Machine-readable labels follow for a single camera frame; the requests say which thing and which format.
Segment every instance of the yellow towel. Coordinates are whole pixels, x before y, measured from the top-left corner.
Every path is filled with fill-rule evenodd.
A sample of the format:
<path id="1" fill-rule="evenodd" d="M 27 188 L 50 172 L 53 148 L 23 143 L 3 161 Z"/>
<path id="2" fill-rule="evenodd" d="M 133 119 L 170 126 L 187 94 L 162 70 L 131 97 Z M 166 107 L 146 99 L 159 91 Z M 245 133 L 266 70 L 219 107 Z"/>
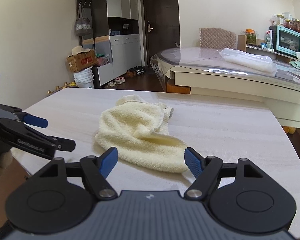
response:
<path id="1" fill-rule="evenodd" d="M 173 173 L 187 170 L 186 144 L 168 135 L 173 108 L 151 104 L 138 95 L 120 98 L 116 106 L 104 111 L 99 120 L 96 142 L 105 150 L 114 146 L 119 158 L 129 163 Z"/>

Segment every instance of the white cabinet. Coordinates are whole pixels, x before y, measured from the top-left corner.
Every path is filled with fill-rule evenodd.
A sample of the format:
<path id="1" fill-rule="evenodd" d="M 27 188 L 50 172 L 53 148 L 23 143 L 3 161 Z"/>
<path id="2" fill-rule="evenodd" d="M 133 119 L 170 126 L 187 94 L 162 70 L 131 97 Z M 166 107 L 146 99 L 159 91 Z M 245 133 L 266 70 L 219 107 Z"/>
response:
<path id="1" fill-rule="evenodd" d="M 130 0 L 130 14 L 131 19 L 139 20 L 138 0 Z"/>
<path id="2" fill-rule="evenodd" d="M 139 34 L 110 36 L 114 77 L 141 65 Z"/>
<path id="3" fill-rule="evenodd" d="M 122 17 L 121 0 L 107 0 L 108 17 Z"/>
<path id="4" fill-rule="evenodd" d="M 112 63 L 98 67 L 98 75 L 99 75 L 100 85 L 104 85 L 107 82 L 113 80 L 115 76 L 113 72 Z"/>
<path id="5" fill-rule="evenodd" d="M 130 15 L 130 0 L 121 0 L 122 18 L 131 19 Z"/>

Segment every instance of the gray gripper base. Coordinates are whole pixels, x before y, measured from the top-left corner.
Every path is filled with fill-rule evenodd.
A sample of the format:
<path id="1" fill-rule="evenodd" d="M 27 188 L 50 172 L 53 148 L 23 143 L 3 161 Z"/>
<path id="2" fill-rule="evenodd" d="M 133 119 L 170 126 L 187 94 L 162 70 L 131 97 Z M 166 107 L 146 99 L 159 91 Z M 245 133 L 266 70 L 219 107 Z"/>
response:
<path id="1" fill-rule="evenodd" d="M 99 202 L 81 224 L 52 235 L 12 232 L 5 240 L 291 240 L 287 232 L 245 236 L 223 228 L 197 201 L 178 191 L 122 191 Z"/>

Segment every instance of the chair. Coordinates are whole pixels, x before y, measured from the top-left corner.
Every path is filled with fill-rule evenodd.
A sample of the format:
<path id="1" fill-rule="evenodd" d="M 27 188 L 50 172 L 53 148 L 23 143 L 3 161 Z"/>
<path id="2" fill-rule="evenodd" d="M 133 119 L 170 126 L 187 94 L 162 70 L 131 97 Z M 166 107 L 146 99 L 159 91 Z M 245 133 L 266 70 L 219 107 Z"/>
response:
<path id="1" fill-rule="evenodd" d="M 220 28 L 201 28 L 200 47 L 235 49 L 235 33 Z"/>

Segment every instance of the jar lid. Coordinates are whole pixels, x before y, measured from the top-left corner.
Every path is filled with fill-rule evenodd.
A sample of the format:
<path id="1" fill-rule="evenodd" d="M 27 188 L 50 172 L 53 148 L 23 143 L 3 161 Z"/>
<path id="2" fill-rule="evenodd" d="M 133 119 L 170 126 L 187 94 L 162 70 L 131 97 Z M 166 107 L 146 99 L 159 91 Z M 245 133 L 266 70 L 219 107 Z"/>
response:
<path id="1" fill-rule="evenodd" d="M 246 29 L 246 33 L 255 33 L 255 31 L 252 29 Z"/>

